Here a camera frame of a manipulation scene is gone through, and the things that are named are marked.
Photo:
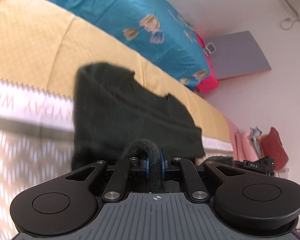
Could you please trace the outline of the dark green knit sweater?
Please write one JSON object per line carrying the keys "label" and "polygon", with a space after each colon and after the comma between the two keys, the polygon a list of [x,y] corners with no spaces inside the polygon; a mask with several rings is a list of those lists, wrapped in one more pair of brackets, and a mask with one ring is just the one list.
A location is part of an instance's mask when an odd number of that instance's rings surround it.
{"label": "dark green knit sweater", "polygon": [[108,63],[79,68],[74,88],[74,155],[71,168],[104,160],[114,165],[129,157],[149,159],[149,178],[137,189],[178,192],[164,181],[161,160],[204,156],[202,130],[173,95],[143,88],[128,69]]}

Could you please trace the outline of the pile of folded clothes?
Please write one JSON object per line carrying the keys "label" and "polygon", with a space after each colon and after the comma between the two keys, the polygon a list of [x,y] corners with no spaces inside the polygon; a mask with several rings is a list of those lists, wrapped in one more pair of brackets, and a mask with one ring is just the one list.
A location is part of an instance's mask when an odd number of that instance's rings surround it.
{"label": "pile of folded clothes", "polygon": [[240,132],[230,119],[226,118],[226,123],[235,160],[257,161],[271,157],[274,159],[274,171],[277,176],[288,176],[289,157],[276,128],[272,127],[267,134],[263,134],[257,127],[251,128],[249,132]]}

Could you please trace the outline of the red blanket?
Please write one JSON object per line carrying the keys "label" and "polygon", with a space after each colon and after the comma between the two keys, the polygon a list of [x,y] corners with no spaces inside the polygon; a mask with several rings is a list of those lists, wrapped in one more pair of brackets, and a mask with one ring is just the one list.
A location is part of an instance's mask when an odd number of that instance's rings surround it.
{"label": "red blanket", "polygon": [[216,89],[219,81],[211,63],[210,55],[215,52],[214,45],[205,43],[195,31],[194,42],[197,42],[194,50],[194,63],[191,70],[191,77],[194,83],[193,90],[197,93],[206,93]]}

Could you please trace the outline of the yellow patterned bed sheet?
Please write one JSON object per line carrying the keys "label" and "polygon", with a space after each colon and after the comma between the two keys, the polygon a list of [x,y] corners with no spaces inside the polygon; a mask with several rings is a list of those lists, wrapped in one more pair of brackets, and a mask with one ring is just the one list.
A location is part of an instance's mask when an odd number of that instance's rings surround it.
{"label": "yellow patterned bed sheet", "polygon": [[171,94],[202,130],[207,156],[234,152],[228,120],[194,92],[101,29],[45,0],[0,0],[0,239],[17,229],[13,198],[70,172],[75,75],[87,63],[127,68]]}

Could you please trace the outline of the blue floral quilt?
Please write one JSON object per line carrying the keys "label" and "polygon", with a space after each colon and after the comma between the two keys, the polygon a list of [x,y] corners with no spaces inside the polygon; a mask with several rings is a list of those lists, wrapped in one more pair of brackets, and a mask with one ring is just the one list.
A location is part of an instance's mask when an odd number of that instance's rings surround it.
{"label": "blue floral quilt", "polygon": [[193,87],[195,30],[166,0],[47,0],[90,22]]}

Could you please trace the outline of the grey board against wall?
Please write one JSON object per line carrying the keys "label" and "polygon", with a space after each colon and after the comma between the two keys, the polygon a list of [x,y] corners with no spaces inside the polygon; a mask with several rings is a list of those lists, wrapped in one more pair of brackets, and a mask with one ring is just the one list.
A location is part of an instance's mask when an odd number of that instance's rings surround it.
{"label": "grey board against wall", "polygon": [[218,80],[271,70],[262,49],[249,31],[207,38],[206,46],[214,49],[210,61]]}

